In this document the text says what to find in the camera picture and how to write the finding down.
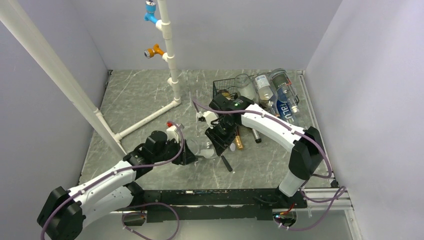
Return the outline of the round clear glass bottle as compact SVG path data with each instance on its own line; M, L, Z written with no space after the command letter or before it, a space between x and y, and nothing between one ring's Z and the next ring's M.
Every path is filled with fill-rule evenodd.
M217 151L210 140L189 138L186 143L188 149L198 158L215 159L218 157Z

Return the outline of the clear frosted wine bottle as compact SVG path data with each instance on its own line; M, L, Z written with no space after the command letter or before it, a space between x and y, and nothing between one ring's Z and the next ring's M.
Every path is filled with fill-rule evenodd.
M234 85L240 96L246 97L255 103L259 102L257 92L249 75L245 73L237 75L234 78Z

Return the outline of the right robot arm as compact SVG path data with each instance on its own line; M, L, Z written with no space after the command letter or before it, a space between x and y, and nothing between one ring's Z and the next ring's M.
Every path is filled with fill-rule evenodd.
M295 193L314 176L325 158L321 134L316 128L304 129L287 123L244 96L231 100L218 94L196 116L208 124L205 134L218 155L235 139L238 126L259 131L290 153L288 172L275 194L276 203L282 208L295 201Z

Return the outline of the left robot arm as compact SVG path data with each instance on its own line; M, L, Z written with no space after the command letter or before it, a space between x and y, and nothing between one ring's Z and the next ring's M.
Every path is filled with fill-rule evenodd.
M119 209L144 209L156 204L136 183L154 167L168 163L187 165L197 160L200 148L179 134L153 131L144 143L92 180L68 190L55 188L38 218L40 238L74 240L92 222Z

